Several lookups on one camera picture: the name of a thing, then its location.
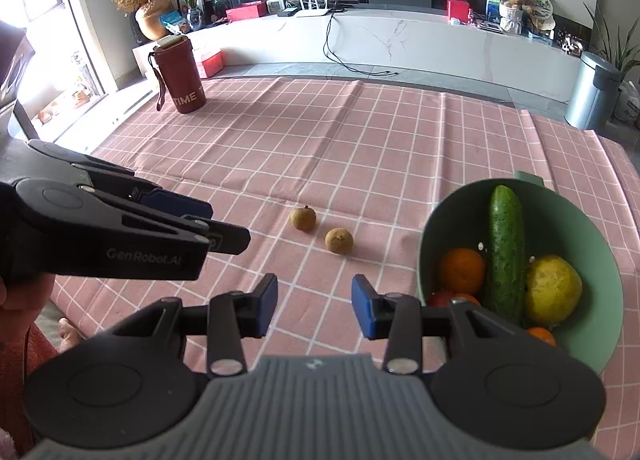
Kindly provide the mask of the red cherry tomato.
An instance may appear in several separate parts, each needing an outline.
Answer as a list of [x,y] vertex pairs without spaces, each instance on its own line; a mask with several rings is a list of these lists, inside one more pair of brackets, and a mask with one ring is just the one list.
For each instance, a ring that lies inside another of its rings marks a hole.
[[456,294],[451,291],[433,292],[426,300],[426,304],[430,307],[447,307],[450,300],[455,296]]

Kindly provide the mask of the orange tangerine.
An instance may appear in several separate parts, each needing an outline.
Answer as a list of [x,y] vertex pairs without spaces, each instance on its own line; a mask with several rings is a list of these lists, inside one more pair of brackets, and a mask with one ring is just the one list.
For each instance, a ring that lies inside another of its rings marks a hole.
[[439,287],[454,293],[476,295],[483,287],[485,274],[485,259],[468,248],[451,249],[437,265]]
[[472,304],[475,304],[477,306],[481,306],[480,302],[477,301],[477,298],[474,298],[473,295],[467,294],[467,293],[455,293],[454,296],[451,298],[452,300],[462,300],[465,302],[469,302]]
[[556,346],[556,339],[554,335],[546,328],[530,327],[527,329],[527,333],[537,339],[540,339],[542,342],[545,342],[551,346]]

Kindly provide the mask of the green cucumber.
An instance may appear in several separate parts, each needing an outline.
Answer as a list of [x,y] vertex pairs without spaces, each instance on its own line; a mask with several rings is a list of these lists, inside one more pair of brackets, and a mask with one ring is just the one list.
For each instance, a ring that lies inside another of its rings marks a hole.
[[525,224],[520,199],[498,185],[489,202],[490,271],[488,308],[519,326],[523,320],[526,290]]

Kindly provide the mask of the yellow green pear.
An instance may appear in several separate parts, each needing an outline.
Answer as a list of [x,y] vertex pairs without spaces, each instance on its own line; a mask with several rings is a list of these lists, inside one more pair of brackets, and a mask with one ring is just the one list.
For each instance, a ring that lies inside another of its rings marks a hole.
[[526,276],[525,313],[541,327],[553,327],[567,319],[582,297],[582,278],[564,258],[544,255],[529,264]]

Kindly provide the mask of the brown longan fruit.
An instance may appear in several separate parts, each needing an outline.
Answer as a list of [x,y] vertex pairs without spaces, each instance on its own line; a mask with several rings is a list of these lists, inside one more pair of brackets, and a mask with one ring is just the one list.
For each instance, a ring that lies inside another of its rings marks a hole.
[[290,223],[301,232],[310,232],[316,227],[317,214],[309,206],[296,208],[290,214]]
[[335,254],[349,254],[354,247],[354,237],[345,228],[332,228],[324,238],[326,248]]

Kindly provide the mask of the pink checked tablecloth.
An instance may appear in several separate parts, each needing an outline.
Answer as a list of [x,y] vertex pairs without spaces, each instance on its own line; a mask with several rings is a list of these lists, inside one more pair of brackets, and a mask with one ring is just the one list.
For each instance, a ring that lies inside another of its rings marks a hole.
[[[624,288],[624,326],[603,380],[605,415],[594,442],[614,459],[639,451],[639,175],[623,148],[524,109],[414,87],[362,81],[221,79],[182,114],[146,104],[101,134],[91,124],[73,150],[107,160],[179,194],[207,201],[218,220],[247,227],[248,249],[213,255],[194,282],[60,278],[52,300],[87,334],[162,295],[198,304],[246,289],[265,272],[280,282],[263,354],[380,356],[349,307],[350,280],[410,292],[422,228],[436,204],[485,178],[533,173],[591,217],[608,239]],[[290,223],[309,206],[316,227]],[[324,238],[354,237],[349,254]]]

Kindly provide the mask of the dark red TIME bottle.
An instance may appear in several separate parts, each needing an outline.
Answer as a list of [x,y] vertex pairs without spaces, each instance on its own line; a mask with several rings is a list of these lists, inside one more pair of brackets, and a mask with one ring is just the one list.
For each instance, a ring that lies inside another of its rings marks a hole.
[[157,111],[163,108],[166,93],[169,93],[180,113],[190,113],[205,105],[206,95],[192,43],[186,35],[161,38],[149,52],[148,63],[160,87],[156,100]]

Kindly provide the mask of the vase with dried flowers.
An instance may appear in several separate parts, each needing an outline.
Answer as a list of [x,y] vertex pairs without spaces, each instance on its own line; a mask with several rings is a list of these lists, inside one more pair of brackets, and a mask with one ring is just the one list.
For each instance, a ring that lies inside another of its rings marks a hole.
[[168,35],[160,17],[171,12],[169,0],[112,0],[116,8],[132,18],[141,34],[150,41],[157,41]]

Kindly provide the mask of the white wifi router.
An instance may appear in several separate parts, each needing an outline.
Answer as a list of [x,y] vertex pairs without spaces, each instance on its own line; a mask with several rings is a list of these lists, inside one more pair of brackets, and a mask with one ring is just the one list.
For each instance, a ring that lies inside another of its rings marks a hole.
[[311,18],[326,16],[331,11],[329,0],[298,0],[298,11],[295,18]]

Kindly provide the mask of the white marble TV cabinet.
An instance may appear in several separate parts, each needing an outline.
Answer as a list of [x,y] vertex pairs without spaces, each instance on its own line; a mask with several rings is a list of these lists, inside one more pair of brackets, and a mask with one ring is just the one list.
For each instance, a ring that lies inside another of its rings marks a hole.
[[196,56],[222,53],[228,66],[311,64],[326,48],[345,64],[448,74],[568,102],[580,59],[524,36],[453,26],[404,10],[349,9],[311,18],[265,16],[193,32]]

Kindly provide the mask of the silver trash bin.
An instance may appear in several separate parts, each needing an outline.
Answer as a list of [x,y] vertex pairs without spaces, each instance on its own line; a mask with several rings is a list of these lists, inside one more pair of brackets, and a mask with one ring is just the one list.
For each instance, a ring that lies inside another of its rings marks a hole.
[[600,130],[610,118],[622,82],[614,64],[590,52],[580,56],[580,67],[565,120],[578,130]]

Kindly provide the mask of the red box on cabinet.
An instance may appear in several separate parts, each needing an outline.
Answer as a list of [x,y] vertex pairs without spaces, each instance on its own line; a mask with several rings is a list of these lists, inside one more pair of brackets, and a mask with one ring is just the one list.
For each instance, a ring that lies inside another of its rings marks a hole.
[[464,24],[469,21],[470,3],[467,0],[447,0],[447,18]]

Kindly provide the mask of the teddy bear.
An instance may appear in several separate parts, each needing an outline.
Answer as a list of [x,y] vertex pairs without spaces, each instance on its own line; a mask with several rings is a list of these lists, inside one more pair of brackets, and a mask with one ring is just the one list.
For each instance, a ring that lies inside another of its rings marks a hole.
[[531,12],[534,5],[534,0],[500,0],[500,29],[509,34],[521,34],[524,12]]

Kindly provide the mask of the green leafy floor plant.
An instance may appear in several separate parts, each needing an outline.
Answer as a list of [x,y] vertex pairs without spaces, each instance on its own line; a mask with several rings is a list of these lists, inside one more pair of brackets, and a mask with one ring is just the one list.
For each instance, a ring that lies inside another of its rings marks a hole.
[[626,35],[623,35],[620,27],[613,31],[608,26],[608,22],[598,5],[591,9],[584,3],[584,7],[592,21],[593,31],[597,35],[597,43],[589,42],[587,52],[596,54],[612,64],[620,72],[622,79],[625,79],[631,70],[639,67],[639,44],[632,44],[634,32],[639,27],[639,18],[634,20]]

